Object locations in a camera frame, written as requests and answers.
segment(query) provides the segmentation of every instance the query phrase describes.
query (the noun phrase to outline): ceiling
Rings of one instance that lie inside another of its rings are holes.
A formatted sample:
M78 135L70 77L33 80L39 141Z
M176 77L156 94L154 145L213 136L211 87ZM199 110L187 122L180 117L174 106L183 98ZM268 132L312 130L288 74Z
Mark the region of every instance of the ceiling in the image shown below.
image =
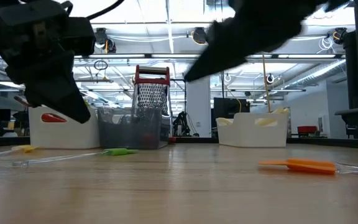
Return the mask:
M112 1L84 1L71 0L74 4L71 16L88 16L112 4ZM209 26L213 20L221 21L233 16L234 11L226 6L223 0L217 0L216 7L213 0L125 0L117 9L92 20L93 27L105 27L110 38L115 42L117 54L199 54L205 46L193 42L187 37L195 27ZM289 40L284 46L277 49L275 54L342 54L342 46L332 43L332 39L323 40L328 32L335 27L347 27L354 30L354 10L351 7L340 8L335 12L324 13L322 10L314 13L304 21L304 28L299 37ZM103 51L96 49L96 54ZM94 68L94 61L83 61L73 71L75 79L82 88L110 89L131 88L132 76L135 72L137 60L125 63L123 59L110 59L109 67L101 72ZM182 78L192 60L139 60L139 63L148 63L152 67L170 68L171 78ZM266 73L285 80L296 77L320 63L295 63L289 60L267 62ZM229 88L259 88L264 84L261 77L263 63L247 63L237 68L227 70L225 85ZM90 79L102 79L106 76L111 82L89 82ZM221 87L219 77L211 77L211 88ZM174 90L184 87L184 83L172 82ZM130 102L128 95L119 92L96 92L100 97L122 104ZM173 91L173 98L184 99L183 92Z

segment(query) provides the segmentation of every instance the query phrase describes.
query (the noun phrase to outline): white column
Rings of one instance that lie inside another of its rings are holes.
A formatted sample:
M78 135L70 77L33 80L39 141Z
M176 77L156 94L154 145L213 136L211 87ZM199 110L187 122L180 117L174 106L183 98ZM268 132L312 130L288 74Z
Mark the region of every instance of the white column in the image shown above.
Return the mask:
M195 131L202 138L211 137L211 90L209 83L209 77L206 77L187 83L186 86L188 125L191 134L194 134Z

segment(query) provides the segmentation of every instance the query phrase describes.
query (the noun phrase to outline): white plastic bin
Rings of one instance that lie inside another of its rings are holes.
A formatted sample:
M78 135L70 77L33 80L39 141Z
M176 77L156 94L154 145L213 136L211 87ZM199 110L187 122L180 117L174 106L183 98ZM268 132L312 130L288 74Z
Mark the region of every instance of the white plastic bin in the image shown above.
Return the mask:
M260 126L257 121L262 118L274 122ZM234 147L285 147L287 122L287 114L237 113L232 124L218 124L219 143Z
M29 108L31 145L51 149L92 149L100 146L96 112L88 107L91 117L84 124L51 109ZM44 122L42 116L58 116L64 122Z

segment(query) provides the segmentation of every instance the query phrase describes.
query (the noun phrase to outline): wooden table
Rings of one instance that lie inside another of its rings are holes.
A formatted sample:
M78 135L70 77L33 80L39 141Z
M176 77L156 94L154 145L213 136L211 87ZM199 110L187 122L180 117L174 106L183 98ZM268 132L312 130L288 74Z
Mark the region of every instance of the wooden table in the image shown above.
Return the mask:
M358 175L257 168L259 160L287 157L358 165L358 149L177 144L127 156L11 166L12 161L85 152L38 150L0 157L0 223L358 224Z

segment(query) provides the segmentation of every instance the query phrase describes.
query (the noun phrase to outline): black cable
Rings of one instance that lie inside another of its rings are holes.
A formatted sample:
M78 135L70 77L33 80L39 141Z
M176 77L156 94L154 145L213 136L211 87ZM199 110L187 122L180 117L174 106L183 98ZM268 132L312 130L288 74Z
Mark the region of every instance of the black cable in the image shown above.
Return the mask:
M112 11L113 9L117 8L119 5L121 5L125 0L117 0L114 4L112 4L111 6L103 9L102 11L96 12L90 16L87 16L86 18L89 20L95 19L99 16L102 16L106 13L108 13L109 11Z

